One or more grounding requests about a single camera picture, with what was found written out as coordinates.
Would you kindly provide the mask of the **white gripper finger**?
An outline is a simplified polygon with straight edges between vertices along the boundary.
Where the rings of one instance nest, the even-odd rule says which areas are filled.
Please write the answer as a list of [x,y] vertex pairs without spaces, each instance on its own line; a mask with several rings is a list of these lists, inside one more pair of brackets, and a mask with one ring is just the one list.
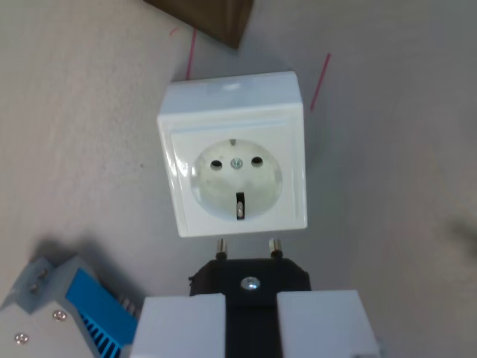
[[225,357],[225,296],[146,298],[130,356]]
[[277,295],[284,357],[378,357],[379,345],[356,290]]

